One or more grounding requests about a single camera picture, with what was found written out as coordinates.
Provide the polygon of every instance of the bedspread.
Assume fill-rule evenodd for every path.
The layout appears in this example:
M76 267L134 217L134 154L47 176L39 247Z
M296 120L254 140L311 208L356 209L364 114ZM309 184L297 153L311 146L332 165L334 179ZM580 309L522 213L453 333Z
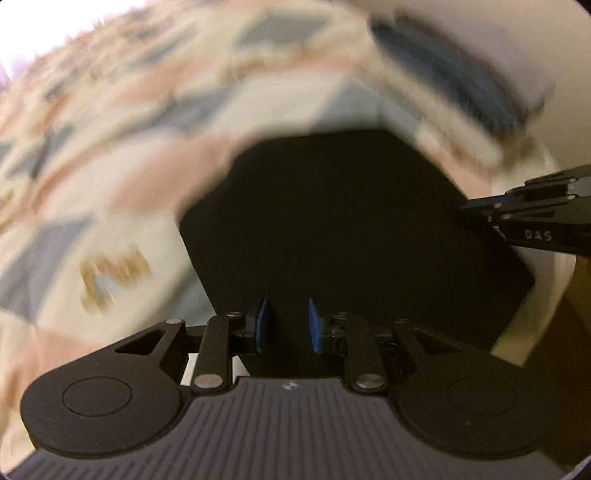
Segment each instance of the bedspread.
M32 446L37 376L163 318L213 309L178 220L264 138L383 127L469 197L556 169L503 145L373 44L362 12L321 2L165 1L38 59L0 93L0 469ZM495 347L522 362L573 259L527 253L536 288Z

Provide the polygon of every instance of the black fabric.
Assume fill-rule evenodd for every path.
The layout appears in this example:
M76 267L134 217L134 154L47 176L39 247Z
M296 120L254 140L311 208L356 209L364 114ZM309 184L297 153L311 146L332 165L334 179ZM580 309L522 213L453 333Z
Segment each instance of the black fabric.
M253 375L332 376L312 353L307 299L370 322L403 317L490 349L532 286L492 231L460 225L463 195L384 131L265 141L183 218L180 232L217 312L269 297Z
M494 134L522 128L527 120L485 68L464 51L410 18L371 21L377 45L456 102Z

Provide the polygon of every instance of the gray patch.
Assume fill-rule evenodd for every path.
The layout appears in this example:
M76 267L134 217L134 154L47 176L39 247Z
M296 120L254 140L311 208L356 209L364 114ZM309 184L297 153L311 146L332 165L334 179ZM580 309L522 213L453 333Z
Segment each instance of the gray patch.
M134 10L129 13L129 17L133 20L144 20L145 18L149 18L151 11L149 8L145 8L143 10Z
M359 82L347 82L321 115L315 129L386 127L410 145L420 116Z
M2 165L4 157L6 157L11 150L12 142L0 142L0 165Z
M36 179L46 169L50 157L63 146L73 131L72 127L66 126L47 134L43 145L25 155L19 164L7 173L7 178L29 175Z
M301 15L270 14L257 26L248 31L238 42L240 46L257 43L288 45L311 39L326 24L326 17L304 17Z
M140 32L136 32L132 36L137 38L137 40L146 40L148 38L155 37L160 32L158 27L148 28L146 30L142 30Z
M89 223L84 219L41 228L0 278L0 308L34 323L63 257Z
M190 130L210 119L226 104L235 87L227 87L198 98L183 100L168 107L159 117L137 131L156 128Z
M163 46L156 48L155 50L148 53L142 59L137 61L139 65L154 65L161 61L162 59L168 57L172 52L174 52L179 45L187 41L194 35L192 31L185 31L184 33L180 34L175 39L169 41L168 43L164 44Z
M177 288L168 303L158 312L156 322L167 319L184 320L187 326L207 325L215 315L203 284L192 272Z
M29 175L32 177L44 161L46 144L47 140L45 140L42 146L27 153L16 167L10 169L6 174L6 178L11 179L19 175Z
M66 85L67 82L65 80L60 80L59 82L57 82L53 87L46 91L45 100L50 101L53 100L55 97L61 95Z
M46 153L46 159L49 159L54 153L56 153L64 145L64 143L68 141L73 132L74 129L69 125L51 132L47 138L48 149ZM40 170L40 172L44 170L46 164L47 162L44 162L43 168Z

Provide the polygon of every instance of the metal pin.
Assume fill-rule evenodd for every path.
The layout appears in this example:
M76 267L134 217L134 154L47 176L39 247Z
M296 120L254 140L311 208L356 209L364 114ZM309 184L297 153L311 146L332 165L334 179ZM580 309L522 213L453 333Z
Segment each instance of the metal pin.
M196 387L208 390L210 388L221 387L223 378L217 374L202 374L196 377L193 383Z
M365 388L367 390L383 387L385 383L384 378L378 374L363 374L355 380L355 384L359 388Z

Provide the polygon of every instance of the white wall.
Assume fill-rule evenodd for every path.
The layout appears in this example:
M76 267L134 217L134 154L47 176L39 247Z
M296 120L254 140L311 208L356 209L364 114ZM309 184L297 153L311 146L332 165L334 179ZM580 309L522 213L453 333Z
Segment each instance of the white wall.
M36 56L145 0L2 0L0 65L14 78Z

